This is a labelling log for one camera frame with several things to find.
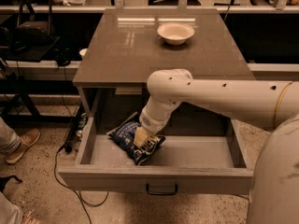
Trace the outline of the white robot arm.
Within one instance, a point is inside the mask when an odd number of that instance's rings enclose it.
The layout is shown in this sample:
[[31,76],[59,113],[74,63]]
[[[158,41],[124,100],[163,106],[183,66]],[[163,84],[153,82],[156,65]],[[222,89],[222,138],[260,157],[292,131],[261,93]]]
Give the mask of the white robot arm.
[[299,83],[194,79],[185,69],[153,72],[134,144],[143,147],[181,103],[271,132],[255,164],[247,224],[299,224]]

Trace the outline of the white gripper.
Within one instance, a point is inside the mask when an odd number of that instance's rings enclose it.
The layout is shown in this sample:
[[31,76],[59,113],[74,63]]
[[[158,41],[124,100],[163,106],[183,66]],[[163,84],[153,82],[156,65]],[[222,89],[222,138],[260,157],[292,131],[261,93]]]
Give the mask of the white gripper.
[[172,112],[180,105],[181,102],[163,103],[150,97],[141,111],[139,121],[142,127],[137,127],[135,130],[134,145],[142,147],[150,135],[156,135],[161,131],[169,121]]

